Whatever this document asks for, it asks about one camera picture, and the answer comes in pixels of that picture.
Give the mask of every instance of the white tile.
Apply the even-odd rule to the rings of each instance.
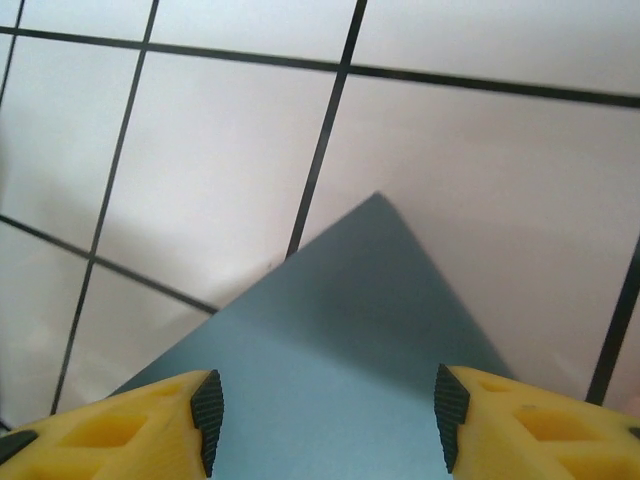
[[[371,0],[353,61],[640,92],[640,2]]]
[[[16,25],[19,7],[20,0],[2,0],[2,7],[0,7],[0,25],[14,27]]]
[[[613,371],[604,405],[622,411],[640,413],[640,302],[624,337],[618,363]]]
[[[18,39],[0,110],[0,212],[90,247],[136,60]]]
[[[4,74],[4,68],[7,64],[9,56],[9,47],[11,46],[11,35],[0,34],[0,69]]]
[[[152,41],[340,60],[355,0],[162,0]]]
[[[638,234],[631,111],[349,78],[305,241],[382,191],[523,380],[583,396]]]
[[[59,411],[105,398],[209,316],[94,267]]]
[[[22,28],[142,40],[151,0],[27,0]]]
[[[86,261],[0,224],[0,412],[49,415]]]
[[[147,57],[99,253],[222,305],[282,261],[334,75]]]

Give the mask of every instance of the black grout line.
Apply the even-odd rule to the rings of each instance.
[[[579,89],[533,85],[526,83],[503,82],[498,80],[471,78],[439,73],[394,70],[389,68],[351,65],[349,73],[365,77],[402,80],[405,82],[426,83],[447,87],[466,88],[485,92],[506,93],[527,97],[566,100],[576,103],[595,103],[612,107],[640,109],[640,96],[609,92],[597,92]]]
[[[4,428],[7,432],[13,430],[10,425],[8,425],[4,420],[0,418],[0,428]]]
[[[82,288],[80,290],[80,296],[78,298],[78,305],[73,315],[73,322],[71,324],[71,330],[69,331],[69,338],[67,340],[67,346],[65,348],[64,357],[62,360],[60,376],[58,378],[58,383],[56,385],[56,390],[53,396],[53,402],[51,404],[51,415],[56,413],[56,410],[58,409],[60,395],[62,394],[62,387],[67,375],[67,369],[69,368],[71,351],[73,350],[73,343],[75,342],[76,332],[78,330],[78,324],[80,322],[80,316],[82,315],[82,308],[84,306],[84,301],[87,296],[87,290],[89,288],[89,280],[91,279],[91,272],[93,271],[93,265],[95,263],[95,255],[98,249],[98,243],[100,242],[100,234],[102,233],[102,227],[104,225],[104,220],[107,214],[107,208],[109,206],[109,199],[111,198],[111,191],[113,189],[113,183],[115,181],[115,176],[118,169],[118,162],[120,161],[120,154],[122,153],[122,146],[124,145],[124,137],[129,125],[131,112],[133,111],[133,103],[135,101],[136,92],[138,90],[138,84],[140,83],[140,76],[142,75],[142,66],[144,65],[144,59],[147,53],[146,46],[149,44],[149,39],[151,38],[151,30],[153,29],[153,22],[155,21],[156,12],[158,11],[158,2],[159,0],[153,0],[153,3],[151,4],[149,19],[147,21],[147,28],[145,29],[144,39],[142,41],[142,49],[140,50],[140,53],[138,55],[138,62],[133,74],[131,90],[129,92],[129,98],[127,100],[124,117],[122,119],[122,125],[120,126],[120,133],[118,134],[118,140],[116,142],[116,148],[113,154],[113,161],[111,162],[111,169],[109,170],[109,176],[107,177],[107,186],[105,188],[102,206],[100,207],[100,213],[98,214],[98,221],[96,223],[93,241],[91,242],[91,250],[89,252],[90,257],[89,261],[87,262],[87,270],[82,281]]]
[[[333,83],[331,96],[329,97],[329,104],[327,105],[327,111],[322,122],[322,128],[320,129],[320,136],[318,137],[318,143],[316,144],[316,149],[313,153],[313,159],[311,160],[311,167],[309,168],[307,181],[304,186],[304,191],[302,192],[302,198],[300,199],[298,213],[296,214],[296,219],[293,223],[293,230],[291,232],[291,238],[289,239],[289,246],[287,247],[287,258],[296,253],[300,246],[304,225],[307,221],[307,216],[309,215],[309,209],[311,208],[313,193],[318,183],[318,177],[320,175],[320,169],[322,168],[322,162],[324,161],[324,155],[329,145],[329,137],[331,137],[331,130],[333,129],[336,114],[338,113],[340,98],[342,97],[344,85],[347,80],[348,68],[351,64],[351,59],[353,58],[353,52],[356,48],[358,33],[360,33],[360,26],[362,25],[362,19],[364,18],[364,11],[366,8],[367,0],[358,0],[356,2],[344,50],[342,51],[340,66],[338,68],[335,82]]]
[[[36,238],[39,238],[40,240],[43,240],[47,243],[51,243],[52,245],[55,245],[56,247],[59,247],[63,250],[66,250],[69,253],[72,253],[74,255],[77,255],[81,258],[84,258],[86,260],[93,258],[94,263],[106,268],[107,270],[110,270],[114,273],[117,273],[119,275],[122,275],[123,277],[126,277],[130,280],[133,280],[134,282],[140,283],[146,287],[151,288],[152,290],[156,290],[159,293],[162,293],[168,297],[174,298],[175,300],[178,300],[182,303],[185,303],[191,307],[194,307],[198,310],[201,310],[205,313],[208,313],[210,315],[213,315],[214,313],[218,312],[218,308],[216,308],[213,305],[210,305],[208,303],[202,302],[200,300],[198,300],[197,298],[191,297],[189,295],[187,295],[186,293],[180,292],[178,290],[175,290],[167,285],[163,285],[162,283],[156,282],[155,280],[152,280],[149,277],[146,277],[144,275],[141,275],[139,273],[134,272],[133,270],[130,270],[118,263],[112,262],[111,260],[108,260],[104,257],[100,257],[98,255],[91,255],[90,252],[88,252],[87,250],[84,250],[82,248],[76,247],[75,245],[72,245],[68,242],[65,242],[64,240],[54,237],[53,235],[49,235],[48,233],[45,233],[41,230],[37,230],[35,228],[32,228],[22,222],[19,222],[17,220],[14,220],[12,218],[9,218],[5,215],[0,214],[0,223],[4,223],[6,225],[9,225],[11,227],[16,228],[17,230],[20,230],[24,233],[27,233],[29,235],[32,235]]]
[[[620,349],[624,342],[627,328],[631,321],[631,315],[640,292],[640,237],[636,242],[633,257],[620,289],[620,296],[611,317],[609,330],[605,336],[598,363],[593,371],[591,385],[587,392],[586,401],[596,405],[602,405],[607,395],[607,389],[613,376],[613,371],[620,355]]]
[[[19,37],[40,38],[42,40],[54,40],[58,42],[81,43],[85,45],[99,45],[103,47],[128,48],[141,50],[143,42],[138,40],[124,40],[119,38],[93,37],[90,35],[77,35],[75,33],[49,32],[46,30],[31,30],[28,28],[10,28],[0,26],[0,33],[14,34]]]
[[[53,235],[49,235],[48,233],[45,233],[43,231],[36,230],[35,228],[32,228],[22,222],[18,222],[17,220],[9,218],[5,215],[0,214],[0,222],[6,223],[7,225],[11,225],[12,227],[17,228],[18,230],[21,230],[24,233],[33,235],[34,237],[39,238],[40,240],[44,240],[45,242],[51,243],[57,247],[62,248],[63,250],[66,250],[67,252],[78,255],[79,257],[82,257],[84,259],[88,259],[90,256],[89,252],[87,252],[86,250],[83,250],[82,248],[76,247],[75,245],[71,245],[70,243],[65,242],[60,238],[56,238]]]
[[[102,267],[105,267],[115,273],[119,273],[120,275],[122,275],[123,277],[127,277],[130,280],[133,280],[137,283],[140,283],[142,285],[145,285],[149,288],[152,288],[153,290],[159,292],[159,293],[163,293],[164,295],[166,295],[167,297],[171,297],[174,298],[176,300],[181,301],[182,303],[185,303],[191,307],[197,308],[198,310],[201,310],[205,313],[208,313],[210,315],[213,315],[215,313],[218,313],[218,309],[216,307],[214,307],[213,305],[210,305],[208,303],[204,303],[201,302],[200,300],[197,300],[185,293],[179,292],[171,287],[168,287],[166,285],[163,285],[161,283],[158,283],[154,280],[151,280],[149,277],[145,277],[144,275],[140,275],[139,273],[136,273],[132,270],[129,270],[128,268],[119,265],[115,262],[112,262],[111,260],[107,260],[106,258],[103,257],[99,257],[96,256],[94,262],[97,265],[100,265]]]
[[[335,62],[310,60],[303,58],[289,58],[278,55],[237,52],[214,48],[191,47],[186,45],[170,45],[151,42],[144,43],[144,41],[141,42],[138,40],[93,37],[88,35],[48,32],[43,30],[31,30],[4,26],[0,26],[0,33],[14,36],[17,35],[31,38],[40,38],[45,40],[126,48],[132,50],[145,49],[147,51],[159,53],[185,55],[199,58],[214,58],[236,62],[255,63],[259,65],[301,68],[322,72],[337,72],[341,69],[341,65]],[[471,90],[504,93],[510,95],[521,95],[533,98],[547,98],[575,103],[589,103],[606,105],[610,107],[640,109],[640,96],[630,95],[626,93],[591,91],[553,85],[538,85],[492,80],[487,78],[473,78],[460,75],[449,75],[436,72],[400,70],[367,65],[349,65],[348,73],[372,78],[423,83],[426,85],[440,85],[446,87],[466,88]]]
[[[280,57],[262,53],[237,52],[234,50],[219,50],[215,48],[199,48],[182,45],[168,45],[164,43],[150,43],[149,51],[171,53],[174,55],[187,55],[201,58],[216,58],[234,62],[257,63],[260,65],[273,65],[275,67],[301,68],[317,70],[321,72],[336,72],[339,68],[335,62],[322,60],[309,60],[304,58]]]
[[[9,51],[7,52],[7,63],[4,66],[4,75],[2,76],[2,87],[0,87],[0,106],[2,106],[2,99],[4,98],[4,91],[7,88],[7,81],[9,80],[9,69],[11,68],[11,60],[13,59],[13,51],[16,48],[16,41],[18,39],[18,35],[15,33],[15,30],[20,26],[20,21],[22,20],[22,12],[24,10],[24,2],[25,0],[20,1],[20,6],[18,7],[18,13],[16,15],[16,24],[14,33],[11,37],[11,45],[9,46]]]

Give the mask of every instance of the black rubber pad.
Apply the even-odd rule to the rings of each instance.
[[[38,438],[33,430],[22,430],[0,437],[0,465]]]
[[[191,416],[193,424],[202,434],[200,457],[207,477],[213,472],[223,414],[224,399],[220,374],[217,370],[212,370],[191,397]]]
[[[467,389],[446,365],[441,364],[436,377],[434,410],[440,430],[444,462],[449,473],[453,472],[458,458],[458,425],[462,425],[467,418],[469,400]]]

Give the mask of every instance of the gray panel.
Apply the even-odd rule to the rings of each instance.
[[[439,363],[508,375],[375,195],[119,392],[218,369],[219,480],[444,479]]]

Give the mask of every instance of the white wall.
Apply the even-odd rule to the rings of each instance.
[[[0,25],[18,4],[3,2]],[[27,0],[21,26],[141,40],[150,5]],[[151,41],[338,62],[354,5],[161,0]],[[633,0],[371,0],[353,62],[637,96],[639,30]],[[2,65],[10,42],[0,34]],[[17,39],[0,214],[90,249],[137,58]],[[334,80],[149,53],[98,254],[227,304],[284,259]],[[583,397],[640,230],[639,131],[637,110],[351,75],[303,242],[382,191],[514,371]],[[48,414],[85,267],[0,222],[9,423]],[[96,267],[60,408],[108,394],[205,318]],[[640,393],[638,324],[608,396],[616,407]]]

